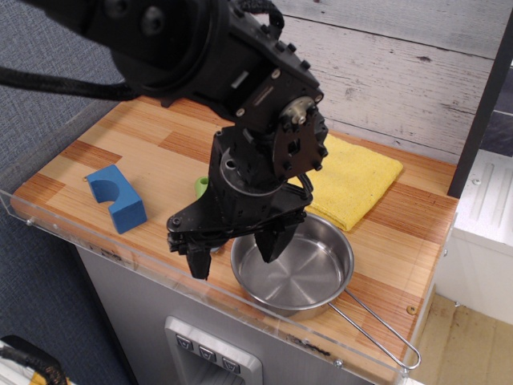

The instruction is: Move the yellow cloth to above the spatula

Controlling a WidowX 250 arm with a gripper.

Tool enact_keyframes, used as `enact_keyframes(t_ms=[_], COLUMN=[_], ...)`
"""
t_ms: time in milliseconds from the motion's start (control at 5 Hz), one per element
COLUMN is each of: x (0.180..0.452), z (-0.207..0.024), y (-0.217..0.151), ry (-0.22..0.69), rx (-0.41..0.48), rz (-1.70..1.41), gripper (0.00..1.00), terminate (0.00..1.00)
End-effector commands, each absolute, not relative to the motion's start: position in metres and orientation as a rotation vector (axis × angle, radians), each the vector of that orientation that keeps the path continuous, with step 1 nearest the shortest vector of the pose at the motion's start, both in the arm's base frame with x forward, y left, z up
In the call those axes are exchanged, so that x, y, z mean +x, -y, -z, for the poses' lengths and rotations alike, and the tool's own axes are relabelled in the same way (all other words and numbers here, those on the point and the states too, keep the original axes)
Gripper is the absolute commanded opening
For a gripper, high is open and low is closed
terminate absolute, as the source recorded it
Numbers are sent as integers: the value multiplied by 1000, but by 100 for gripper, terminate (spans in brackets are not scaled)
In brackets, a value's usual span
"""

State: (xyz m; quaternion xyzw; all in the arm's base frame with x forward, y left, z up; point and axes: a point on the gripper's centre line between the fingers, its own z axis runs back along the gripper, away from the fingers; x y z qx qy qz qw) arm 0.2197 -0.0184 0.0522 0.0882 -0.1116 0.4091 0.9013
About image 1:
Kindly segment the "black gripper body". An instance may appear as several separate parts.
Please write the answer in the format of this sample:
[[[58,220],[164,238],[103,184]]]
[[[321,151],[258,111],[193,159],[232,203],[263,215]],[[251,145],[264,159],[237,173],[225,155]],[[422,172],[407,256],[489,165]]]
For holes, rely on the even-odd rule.
[[[172,252],[187,253],[204,243],[212,230],[219,245],[231,238],[263,231],[275,221],[301,223],[312,202],[306,173],[313,169],[313,130],[279,127],[262,134],[228,127],[213,136],[208,191],[218,214],[210,225],[195,201],[168,219]]]

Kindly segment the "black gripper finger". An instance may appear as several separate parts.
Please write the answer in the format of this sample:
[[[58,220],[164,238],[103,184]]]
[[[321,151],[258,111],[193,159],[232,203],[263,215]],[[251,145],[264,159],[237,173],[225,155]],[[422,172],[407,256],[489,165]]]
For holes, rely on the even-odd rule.
[[[275,261],[291,242],[298,223],[275,221],[256,234],[256,245],[266,263]]]
[[[207,280],[212,261],[211,250],[201,245],[190,245],[187,251],[188,267],[195,279]]]

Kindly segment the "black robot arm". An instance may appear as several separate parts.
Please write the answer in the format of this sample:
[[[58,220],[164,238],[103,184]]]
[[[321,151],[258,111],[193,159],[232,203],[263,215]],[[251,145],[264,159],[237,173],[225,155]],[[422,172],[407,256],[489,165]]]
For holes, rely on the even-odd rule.
[[[194,278],[211,251],[253,235],[263,260],[291,242],[312,201],[310,170],[328,152],[323,94],[280,39],[268,1],[38,1],[50,18],[107,47],[137,93],[203,104],[230,126],[213,137],[204,195],[168,220],[168,243]]]

